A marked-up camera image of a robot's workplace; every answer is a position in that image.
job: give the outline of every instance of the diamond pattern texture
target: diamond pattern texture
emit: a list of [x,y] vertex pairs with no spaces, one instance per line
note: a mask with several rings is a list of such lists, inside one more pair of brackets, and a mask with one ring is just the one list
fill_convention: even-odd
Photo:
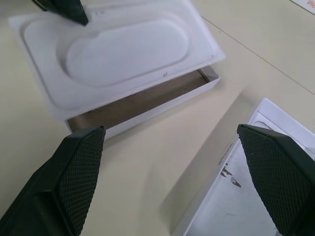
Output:
[[76,236],[83,229],[96,188],[103,132],[99,129],[80,142],[59,183],[59,197]]
[[290,233],[312,191],[311,183],[273,139],[245,128],[238,133],[260,198],[278,231]]

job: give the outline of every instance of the brown inner box wall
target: brown inner box wall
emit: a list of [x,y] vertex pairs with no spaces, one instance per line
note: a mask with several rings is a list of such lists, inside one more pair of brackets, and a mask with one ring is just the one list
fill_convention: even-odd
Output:
[[166,81],[68,120],[73,132],[94,125],[106,129],[145,113],[208,83],[199,71]]

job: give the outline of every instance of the beige table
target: beige table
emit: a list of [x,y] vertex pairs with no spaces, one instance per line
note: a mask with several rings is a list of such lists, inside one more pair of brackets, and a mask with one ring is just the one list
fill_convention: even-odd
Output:
[[[8,27],[9,15],[37,11],[31,2],[18,5],[19,1],[12,0],[9,10],[0,12],[1,215],[67,135],[63,123],[51,116]],[[214,66],[222,81],[214,90],[106,142],[81,235],[169,235],[223,155],[237,124],[246,121],[264,96],[315,131],[313,67],[301,65],[315,54],[315,30],[305,22],[285,29],[274,27],[290,17],[314,18],[286,0],[278,1],[286,6],[281,11],[274,9],[271,0],[253,0],[248,6],[248,1],[237,2],[195,1],[212,22],[207,24],[226,53],[227,59]],[[260,11],[254,24],[251,18],[257,15],[253,11],[259,7],[265,11]],[[270,16],[262,17],[266,12]],[[256,26],[265,30],[257,32]],[[279,38],[285,40],[289,30],[301,32],[294,36],[297,42],[309,42],[299,44],[305,53],[294,58],[283,54],[295,44],[294,39],[278,46]],[[296,82],[299,75],[304,87]]]

